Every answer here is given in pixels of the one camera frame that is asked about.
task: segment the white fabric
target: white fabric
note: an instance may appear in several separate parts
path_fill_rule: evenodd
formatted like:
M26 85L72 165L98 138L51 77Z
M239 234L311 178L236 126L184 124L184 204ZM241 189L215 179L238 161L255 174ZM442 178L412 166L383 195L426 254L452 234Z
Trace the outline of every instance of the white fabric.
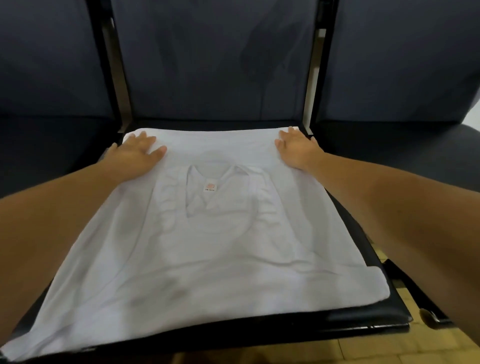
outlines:
M389 296L323 187L281 162L277 129L146 131L166 157L88 223L8 359Z

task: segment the chair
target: chair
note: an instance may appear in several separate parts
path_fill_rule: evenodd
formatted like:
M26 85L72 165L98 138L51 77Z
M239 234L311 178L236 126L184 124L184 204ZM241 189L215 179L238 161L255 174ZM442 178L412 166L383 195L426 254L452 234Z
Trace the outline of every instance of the chair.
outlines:
M303 129L316 0L112 5L134 118L127 132ZM360 227L337 207L359 236ZM356 244L368 264L381 267L366 237ZM393 286L391 293L371 306L215 322L96 352L176 352L406 331L411 317Z
M480 133L461 124L480 96L480 3L336 0L334 14L311 124L324 150L480 192ZM427 324L452 324L387 262Z
M95 163L117 137L90 3L0 2L0 197Z

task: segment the chair backrest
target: chair backrest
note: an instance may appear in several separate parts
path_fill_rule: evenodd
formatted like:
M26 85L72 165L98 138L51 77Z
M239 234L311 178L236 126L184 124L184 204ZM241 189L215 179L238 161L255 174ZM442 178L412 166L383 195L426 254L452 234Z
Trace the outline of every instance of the chair backrest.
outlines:
M480 1L336 0L317 121L461 122L480 86Z
M0 116L112 117L112 107L85 1L0 1Z
M302 119L317 0L112 0L133 115Z

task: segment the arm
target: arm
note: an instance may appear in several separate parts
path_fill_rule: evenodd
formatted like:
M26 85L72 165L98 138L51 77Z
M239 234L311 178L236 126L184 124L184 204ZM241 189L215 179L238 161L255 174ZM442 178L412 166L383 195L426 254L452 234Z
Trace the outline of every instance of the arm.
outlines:
M143 132L95 165L0 200L0 342L52 280L71 245L111 192L153 168L167 148L146 154Z
M283 161L312 174L387 256L480 344L480 194L324 153L289 129Z

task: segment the white tag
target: white tag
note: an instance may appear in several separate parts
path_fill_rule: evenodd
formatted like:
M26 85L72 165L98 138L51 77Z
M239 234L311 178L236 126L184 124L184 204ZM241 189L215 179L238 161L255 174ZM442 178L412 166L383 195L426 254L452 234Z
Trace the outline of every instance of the white tag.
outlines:
M217 180L206 180L204 192L215 192L217 188Z

